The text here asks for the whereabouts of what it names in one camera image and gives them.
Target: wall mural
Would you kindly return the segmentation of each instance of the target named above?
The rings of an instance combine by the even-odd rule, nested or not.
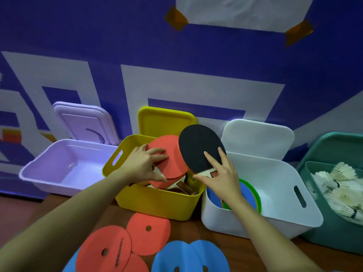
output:
[[[191,112],[219,136],[234,118],[285,125],[296,136],[287,162],[301,160],[326,132],[363,133],[361,39],[344,39],[355,26],[339,28],[360,19],[362,1],[305,0],[300,10],[281,3],[281,13],[268,15],[276,19],[271,25],[245,21],[246,0],[235,4],[239,21],[223,18],[231,8],[219,1],[187,1],[73,0],[70,10],[67,0],[20,7],[9,0],[1,7],[8,25],[0,27],[0,183],[15,181],[52,142],[69,138],[53,113],[56,101],[101,106],[120,138],[138,133],[137,112],[146,105]],[[120,14],[126,6],[132,9]],[[173,6],[189,20],[180,31],[164,19]],[[347,13],[330,17],[340,6]],[[287,47],[286,29],[304,19],[314,31]],[[25,21],[20,36],[11,27]]]

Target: hand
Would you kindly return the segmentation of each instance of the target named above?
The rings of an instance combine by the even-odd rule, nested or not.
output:
[[[217,170],[218,176],[209,178],[194,175],[194,178],[207,185],[221,200],[230,205],[235,201],[244,199],[244,197],[242,196],[237,170],[220,147],[218,147],[218,152],[222,160],[222,165],[206,151],[204,152],[207,160]]]
[[[142,181],[154,180],[166,182],[166,178],[156,174],[152,170],[152,165],[155,162],[167,159],[167,155],[157,155],[165,149],[152,148],[146,151],[147,144],[141,147],[136,147],[123,165],[112,172],[117,177],[125,176],[129,183],[139,183]]]

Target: wooden table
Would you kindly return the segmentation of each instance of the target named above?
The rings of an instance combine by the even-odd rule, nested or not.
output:
[[[34,223],[57,206],[68,199],[66,196],[50,195],[34,211],[28,221],[28,225]],[[126,228],[126,225],[134,212],[120,208],[113,202],[96,224],[94,231],[108,225],[118,225]],[[200,202],[195,209],[192,218],[186,222],[171,220],[171,234],[169,242],[183,240],[191,243],[195,240],[209,240],[216,244],[227,257],[231,272],[241,271],[266,271],[264,264],[258,256],[249,239],[215,233],[208,230],[200,220]],[[325,271],[356,272],[363,271],[363,256],[349,254],[323,246],[318,246],[304,241],[302,238],[294,238],[293,242],[313,261]],[[155,255],[143,257],[151,270]]]

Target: purple storage box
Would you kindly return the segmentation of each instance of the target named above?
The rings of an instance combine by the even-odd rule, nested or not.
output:
[[[24,166],[19,177],[42,191],[74,196],[104,178],[102,168],[119,139],[111,116],[100,107],[66,102],[53,107],[74,139],[53,143]]]

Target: red foam disc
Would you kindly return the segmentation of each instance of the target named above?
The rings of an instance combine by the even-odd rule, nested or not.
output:
[[[166,189],[166,188],[170,187],[172,184],[176,183],[180,178],[182,178],[184,176],[185,176],[185,174],[183,174],[177,178],[168,179],[167,182],[160,182],[160,181],[153,181],[153,180],[150,180],[149,182],[155,188]]]
[[[167,135],[161,136],[154,141],[150,142],[146,150],[151,148],[164,148],[163,155],[168,155],[169,158],[155,164],[166,179],[177,178],[185,174],[188,170],[178,147],[178,136]]]
[[[159,252],[168,242],[170,229],[168,219],[141,213],[135,213],[126,227],[131,237],[132,251],[140,256]]]
[[[129,262],[122,272],[149,272],[149,268],[141,257],[131,253]]]
[[[111,225],[93,232],[82,244],[77,272],[120,272],[131,254],[131,238],[122,227]]]

